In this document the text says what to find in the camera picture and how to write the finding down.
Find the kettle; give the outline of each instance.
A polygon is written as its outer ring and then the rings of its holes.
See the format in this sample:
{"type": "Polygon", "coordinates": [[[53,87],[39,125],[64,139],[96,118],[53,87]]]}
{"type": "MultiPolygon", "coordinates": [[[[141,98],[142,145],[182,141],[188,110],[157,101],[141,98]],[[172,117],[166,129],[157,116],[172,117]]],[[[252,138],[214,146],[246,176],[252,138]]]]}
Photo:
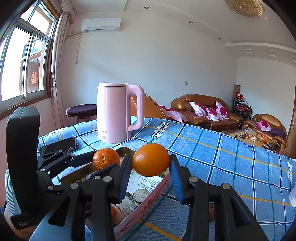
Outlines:
{"type": "Polygon", "coordinates": [[[97,98],[98,138],[120,143],[131,138],[131,131],[144,123],[144,90],[140,85],[100,83],[97,98]],[[131,95],[137,96],[138,120],[131,124],[131,95]]]}

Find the door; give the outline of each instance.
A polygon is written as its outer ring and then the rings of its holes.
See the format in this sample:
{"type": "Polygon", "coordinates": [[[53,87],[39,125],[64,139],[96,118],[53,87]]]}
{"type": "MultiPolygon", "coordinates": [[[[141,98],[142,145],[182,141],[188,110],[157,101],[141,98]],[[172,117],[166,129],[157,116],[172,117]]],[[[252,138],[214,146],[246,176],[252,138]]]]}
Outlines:
{"type": "Polygon", "coordinates": [[[286,149],[284,155],[292,158],[296,158],[296,86],[295,86],[295,99],[294,110],[290,130],[287,137],[286,149]]]}

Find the white curtain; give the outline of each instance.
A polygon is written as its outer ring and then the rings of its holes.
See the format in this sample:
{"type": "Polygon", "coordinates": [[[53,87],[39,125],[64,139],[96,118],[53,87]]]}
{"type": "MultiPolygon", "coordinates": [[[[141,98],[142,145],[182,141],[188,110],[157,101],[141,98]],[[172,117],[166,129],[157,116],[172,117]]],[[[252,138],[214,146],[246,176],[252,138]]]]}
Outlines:
{"type": "Polygon", "coordinates": [[[69,24],[74,22],[75,10],[71,0],[61,0],[62,14],[57,24],[56,33],[54,36],[54,43],[52,48],[52,114],[55,129],[65,127],[65,113],[62,107],[60,89],[59,89],[59,68],[62,58],[63,45],[67,35],[69,24]]]}

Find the stool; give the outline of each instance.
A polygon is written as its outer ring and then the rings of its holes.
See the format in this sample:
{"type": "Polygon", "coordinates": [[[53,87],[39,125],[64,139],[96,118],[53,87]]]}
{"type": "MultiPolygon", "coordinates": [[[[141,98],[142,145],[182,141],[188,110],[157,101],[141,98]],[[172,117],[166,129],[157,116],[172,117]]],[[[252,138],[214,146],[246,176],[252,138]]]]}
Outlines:
{"type": "Polygon", "coordinates": [[[80,104],[66,110],[67,117],[77,116],[77,123],[91,121],[92,115],[96,115],[96,104],[80,104]]]}

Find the pink and white cushion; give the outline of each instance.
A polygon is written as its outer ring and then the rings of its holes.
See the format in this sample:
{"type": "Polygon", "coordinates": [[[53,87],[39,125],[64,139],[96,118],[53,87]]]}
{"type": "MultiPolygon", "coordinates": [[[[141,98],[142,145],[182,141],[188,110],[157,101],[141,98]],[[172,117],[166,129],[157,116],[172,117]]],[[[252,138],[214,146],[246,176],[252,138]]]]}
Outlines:
{"type": "Polygon", "coordinates": [[[206,108],[204,106],[202,106],[201,104],[194,102],[194,101],[190,101],[189,104],[194,109],[195,115],[199,115],[199,116],[203,116],[203,117],[208,118],[208,114],[207,114],[206,108]]]}
{"type": "Polygon", "coordinates": [[[271,127],[267,121],[257,121],[256,125],[257,128],[261,129],[262,131],[271,131],[271,127]]]}
{"type": "Polygon", "coordinates": [[[169,118],[171,118],[171,119],[173,119],[175,121],[183,122],[183,123],[188,121],[186,116],[182,115],[178,111],[174,111],[173,109],[166,108],[163,105],[160,105],[160,108],[162,108],[162,110],[163,110],[166,117],[169,117],[169,118]]]}
{"type": "Polygon", "coordinates": [[[223,107],[219,102],[216,101],[216,112],[223,118],[223,119],[228,119],[227,118],[227,112],[226,108],[223,107]]]}
{"type": "Polygon", "coordinates": [[[206,111],[209,115],[208,120],[209,121],[222,121],[223,118],[213,109],[206,108],[206,111]]]}

